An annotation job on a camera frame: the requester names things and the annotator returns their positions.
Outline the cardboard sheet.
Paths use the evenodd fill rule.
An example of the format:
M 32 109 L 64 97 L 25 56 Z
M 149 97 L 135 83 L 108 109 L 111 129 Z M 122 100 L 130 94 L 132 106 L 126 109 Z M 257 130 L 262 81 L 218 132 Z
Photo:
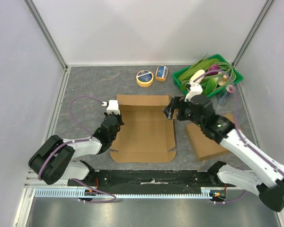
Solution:
M 112 143 L 117 163 L 169 163 L 176 156 L 174 122 L 163 109 L 168 95 L 117 95 L 124 124 Z

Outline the brown cardboard box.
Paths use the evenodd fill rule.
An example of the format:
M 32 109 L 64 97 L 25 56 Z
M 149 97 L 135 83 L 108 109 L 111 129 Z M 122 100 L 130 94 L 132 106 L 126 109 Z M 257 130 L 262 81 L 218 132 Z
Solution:
M 191 144 L 192 150 L 197 161 L 205 161 L 222 155 L 229 154 L 230 151 L 217 144 L 215 141 L 207 138 L 200 127 L 190 123 L 185 127 L 187 138 Z

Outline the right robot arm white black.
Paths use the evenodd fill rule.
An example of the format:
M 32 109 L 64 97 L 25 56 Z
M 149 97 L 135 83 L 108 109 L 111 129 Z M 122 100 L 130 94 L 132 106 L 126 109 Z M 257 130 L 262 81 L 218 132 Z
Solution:
M 177 120 L 193 122 L 207 138 L 235 154 L 253 170 L 249 173 L 224 162 L 217 162 L 212 166 L 213 171 L 207 174 L 210 185 L 235 185 L 258 196 L 271 210 L 283 210 L 284 165 L 273 160 L 248 140 L 237 125 L 217 114 L 209 98 L 205 95 L 192 98 L 174 96 L 162 111 L 169 120 L 174 111 L 177 111 Z

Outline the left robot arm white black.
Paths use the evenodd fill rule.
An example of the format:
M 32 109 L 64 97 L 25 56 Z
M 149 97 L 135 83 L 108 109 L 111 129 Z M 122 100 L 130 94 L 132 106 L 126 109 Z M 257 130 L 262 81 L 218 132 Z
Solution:
M 67 140 L 58 135 L 51 136 L 30 158 L 28 166 L 47 185 L 61 178 L 70 179 L 73 175 L 84 186 L 94 182 L 94 174 L 84 162 L 72 164 L 71 160 L 84 155 L 99 155 L 106 152 L 116 139 L 123 125 L 120 113 L 107 113 L 100 127 L 88 138 Z

